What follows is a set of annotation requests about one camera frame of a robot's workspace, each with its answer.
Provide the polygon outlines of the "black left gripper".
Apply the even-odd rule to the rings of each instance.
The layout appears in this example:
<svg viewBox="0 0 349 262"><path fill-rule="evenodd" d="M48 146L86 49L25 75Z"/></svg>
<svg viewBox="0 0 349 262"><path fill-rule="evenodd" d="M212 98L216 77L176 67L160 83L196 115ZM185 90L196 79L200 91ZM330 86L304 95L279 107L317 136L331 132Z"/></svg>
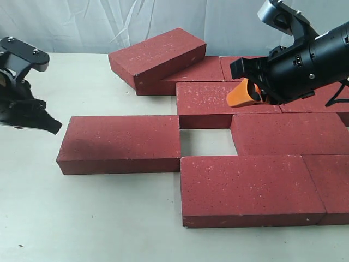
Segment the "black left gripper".
<svg viewBox="0 0 349 262"><path fill-rule="evenodd" d="M16 81L8 69L1 69L1 125L17 129L39 129L57 134L62 123L46 111L46 102L35 98L31 84Z"/></svg>

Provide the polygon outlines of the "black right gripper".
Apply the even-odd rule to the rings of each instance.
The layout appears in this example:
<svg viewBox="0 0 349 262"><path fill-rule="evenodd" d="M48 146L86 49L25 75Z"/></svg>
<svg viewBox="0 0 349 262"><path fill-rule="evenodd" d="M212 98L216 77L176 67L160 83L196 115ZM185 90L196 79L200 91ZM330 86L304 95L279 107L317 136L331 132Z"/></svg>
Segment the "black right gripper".
<svg viewBox="0 0 349 262"><path fill-rule="evenodd" d="M268 57L242 57L230 70L232 78L243 79L226 97L232 108L287 104L335 82L341 86L327 104L347 103L338 95L348 86L348 24L305 45L278 46Z"/></svg>

